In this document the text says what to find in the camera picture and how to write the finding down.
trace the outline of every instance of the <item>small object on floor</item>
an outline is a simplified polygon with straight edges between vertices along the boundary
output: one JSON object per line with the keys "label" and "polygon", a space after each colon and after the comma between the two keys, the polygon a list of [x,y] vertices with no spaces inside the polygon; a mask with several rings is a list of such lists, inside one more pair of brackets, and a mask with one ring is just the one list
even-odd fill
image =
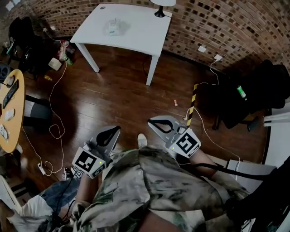
{"label": "small object on floor", "polygon": [[10,109],[5,112],[4,119],[5,121],[9,121],[14,117],[15,109]]}
{"label": "small object on floor", "polygon": [[237,87],[237,90],[239,91],[241,97],[244,98],[245,101],[246,101],[247,100],[246,94],[245,94],[244,90],[242,89],[242,87],[240,85]]}
{"label": "small object on floor", "polygon": [[41,165],[41,163],[39,163],[38,165],[39,170],[41,171],[42,175],[46,175],[43,166]]}
{"label": "small object on floor", "polygon": [[139,134],[137,140],[138,140],[138,148],[139,149],[147,146],[147,139],[146,139],[144,134]]}
{"label": "small object on floor", "polygon": [[44,76],[44,79],[48,80],[48,81],[52,81],[53,79],[47,75]]}
{"label": "small object on floor", "polygon": [[62,63],[56,58],[52,58],[48,63],[48,66],[52,67],[55,71],[59,70],[61,65]]}
{"label": "small object on floor", "polygon": [[64,174],[62,174],[62,178],[66,180],[73,178],[73,173],[69,168],[64,168]]}
{"label": "small object on floor", "polygon": [[2,124],[0,125],[0,134],[5,140],[8,140],[8,132]]}
{"label": "small object on floor", "polygon": [[74,48],[69,44],[69,41],[63,40],[62,45],[65,47],[65,50],[68,51],[70,54],[74,53]]}
{"label": "small object on floor", "polygon": [[62,46],[58,51],[59,59],[65,61],[68,65],[73,65],[73,62],[68,58],[65,48]]}

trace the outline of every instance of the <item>white table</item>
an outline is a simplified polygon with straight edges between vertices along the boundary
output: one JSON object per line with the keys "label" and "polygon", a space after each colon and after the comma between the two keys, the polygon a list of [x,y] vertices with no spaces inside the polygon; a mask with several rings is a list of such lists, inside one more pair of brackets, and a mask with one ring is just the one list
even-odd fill
{"label": "white table", "polygon": [[[150,85],[161,54],[172,13],[164,11],[168,17],[158,18],[157,9],[123,4],[99,4],[86,18],[71,39],[95,72],[99,67],[91,57],[85,44],[100,44],[126,48],[152,56],[146,85]],[[108,36],[105,27],[113,19],[121,21],[122,34]]]}

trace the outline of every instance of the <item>desk lamp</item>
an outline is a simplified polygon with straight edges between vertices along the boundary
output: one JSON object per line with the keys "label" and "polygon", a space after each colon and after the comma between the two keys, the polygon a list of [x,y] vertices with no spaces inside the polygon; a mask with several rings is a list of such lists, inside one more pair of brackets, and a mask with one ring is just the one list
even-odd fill
{"label": "desk lamp", "polygon": [[163,13],[163,7],[164,6],[173,6],[176,4],[176,0],[150,0],[156,5],[159,5],[159,10],[155,12],[155,16],[158,18],[163,18],[165,14]]}

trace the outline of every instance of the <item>shoe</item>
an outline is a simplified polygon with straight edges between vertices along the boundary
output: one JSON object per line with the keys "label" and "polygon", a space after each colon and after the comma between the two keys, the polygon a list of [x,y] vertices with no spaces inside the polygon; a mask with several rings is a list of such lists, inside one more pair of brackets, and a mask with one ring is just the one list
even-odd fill
{"label": "shoe", "polygon": [[16,148],[15,148],[15,149],[16,149],[16,150],[18,150],[20,154],[22,154],[22,153],[23,153],[23,149],[22,149],[22,147],[20,146],[20,144],[19,144],[19,143],[17,144],[17,146],[16,146]]}
{"label": "shoe", "polygon": [[138,148],[139,149],[147,146],[147,139],[146,139],[144,134],[139,134],[137,140],[138,140]]}

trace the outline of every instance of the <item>cable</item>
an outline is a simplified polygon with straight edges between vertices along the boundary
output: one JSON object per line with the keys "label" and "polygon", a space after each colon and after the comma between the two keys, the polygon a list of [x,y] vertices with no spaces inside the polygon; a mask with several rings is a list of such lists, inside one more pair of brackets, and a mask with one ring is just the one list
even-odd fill
{"label": "cable", "polygon": [[186,164],[180,164],[180,163],[178,163],[179,165],[186,165],[186,164],[192,164],[192,163],[186,163]]}
{"label": "cable", "polygon": [[225,151],[227,151],[227,152],[233,154],[234,156],[236,156],[236,157],[239,159],[239,162],[237,163],[237,165],[236,165],[236,169],[235,169],[235,171],[237,171],[238,168],[239,168],[240,162],[241,162],[241,158],[240,158],[238,155],[236,155],[235,153],[233,153],[233,152],[231,152],[231,151],[229,151],[229,150],[227,150],[227,149],[221,147],[220,145],[216,144],[216,143],[215,143],[215,142],[214,142],[214,141],[209,137],[207,131],[205,130],[205,127],[204,127],[204,123],[203,123],[203,119],[202,119],[202,117],[200,116],[200,114],[199,114],[199,112],[198,112],[198,110],[197,110],[196,108],[195,108],[195,111],[198,113],[198,116],[199,116],[200,119],[201,119],[201,122],[202,122],[202,125],[203,125],[203,130],[204,130],[205,134],[207,135],[207,137],[209,138],[209,140],[210,140],[213,144],[215,144],[217,147],[219,147],[219,148],[221,148],[221,149],[223,149],[223,150],[225,150]]}
{"label": "cable", "polygon": [[[49,95],[49,105],[50,105],[50,109],[51,109],[51,111],[59,118],[59,120],[60,120],[60,122],[61,122],[61,124],[62,124],[62,126],[63,126],[63,133],[62,134],[60,134],[60,129],[59,129],[59,126],[57,125],[57,124],[53,124],[53,125],[51,125],[50,127],[49,127],[49,133],[55,138],[55,139],[60,139],[60,145],[61,145],[61,148],[62,148],[62,152],[63,152],[63,141],[62,141],[62,136],[64,135],[64,133],[65,133],[65,128],[64,128],[64,125],[63,125],[63,121],[62,121],[62,119],[56,114],[56,112],[54,112],[53,111],[53,109],[52,109],[52,107],[51,107],[51,102],[50,102],[50,98],[51,98],[51,95],[52,95],[52,93],[53,93],[53,90],[54,90],[54,87],[57,85],[57,83],[63,78],[63,75],[64,75],[64,73],[65,73],[65,70],[67,69],[67,63],[65,63],[65,69],[64,69],[64,72],[63,72],[63,74],[62,74],[62,76],[60,77],[60,79],[55,83],[55,85],[53,86],[53,89],[52,89],[52,91],[51,91],[51,93],[50,93],[50,95]],[[53,126],[57,126],[58,127],[58,132],[59,132],[59,137],[55,137],[53,134],[52,134],[52,132],[50,131],[50,129],[53,127]],[[32,144],[31,144],[31,142],[30,142],[30,140],[29,140],[29,138],[28,138],[28,136],[27,136],[27,134],[26,134],[26,132],[25,132],[25,130],[24,130],[24,128],[23,128],[23,126],[22,126],[22,130],[24,131],[24,133],[25,133],[25,135],[26,135],[26,138],[27,138],[27,140],[28,140],[28,142],[30,143],[30,145],[32,146]],[[40,155],[38,155],[37,154],[37,152],[36,152],[36,150],[35,150],[35,148],[32,146],[32,148],[33,148],[33,150],[34,150],[34,152],[36,153],[36,155],[40,158],[40,164],[41,164],[41,166],[42,166],[42,159],[41,159],[41,157],[40,157]],[[58,171],[56,171],[56,172],[54,172],[53,171],[53,165],[50,163],[50,162],[48,162],[48,161],[45,161],[44,162],[44,165],[46,166],[46,163],[48,163],[48,164],[50,164],[51,165],[51,167],[52,167],[52,169],[50,170],[49,168],[49,171],[50,171],[50,174],[49,175],[47,175],[46,173],[45,173],[45,175],[46,176],[51,176],[52,174],[55,174],[55,173],[57,173],[57,172],[59,172],[59,171],[61,171],[62,169],[63,169],[63,160],[62,160],[62,167],[58,170]]]}
{"label": "cable", "polygon": [[56,205],[56,210],[55,213],[58,211],[58,205],[59,205],[59,201],[60,199],[63,197],[63,194],[65,193],[65,191],[68,189],[68,187],[70,186],[71,182],[73,181],[73,178],[71,178],[70,182],[68,183],[67,187],[63,190],[62,194],[60,195],[59,199],[58,199],[58,203]]}
{"label": "cable", "polygon": [[69,210],[71,209],[73,203],[75,202],[76,200],[73,200],[70,204],[68,204],[68,211],[67,213],[64,215],[64,217],[62,218],[63,221],[66,221],[68,219],[68,213],[69,213]]}
{"label": "cable", "polygon": [[[49,34],[47,33],[47,31],[43,31],[43,32],[45,32],[46,35],[47,35],[49,38],[51,38],[51,37],[49,36]],[[59,41],[59,42],[60,42],[60,45],[62,45],[62,41],[61,41],[60,39],[53,39],[53,38],[51,38],[51,39],[54,40],[54,41]]]}
{"label": "cable", "polygon": [[213,63],[210,64],[210,71],[211,71],[213,74],[215,74],[215,75],[217,76],[217,84],[209,84],[209,83],[207,83],[207,82],[201,82],[201,83],[199,83],[198,85],[201,85],[201,84],[219,85],[218,75],[217,75],[217,74],[212,70],[212,65],[213,65],[215,62],[213,62]]}
{"label": "cable", "polygon": [[57,215],[57,211],[58,211],[58,205],[59,205],[59,201],[60,199],[63,197],[63,194],[65,193],[65,191],[68,189],[69,185],[71,184],[71,182],[73,181],[73,178],[71,178],[70,182],[68,183],[67,187],[63,190],[62,194],[60,195],[60,197],[58,198],[58,203],[56,205],[56,210],[53,212],[53,218],[52,218],[52,226],[51,226],[51,230],[49,232],[52,232],[59,224],[59,220],[58,220],[58,215]]}

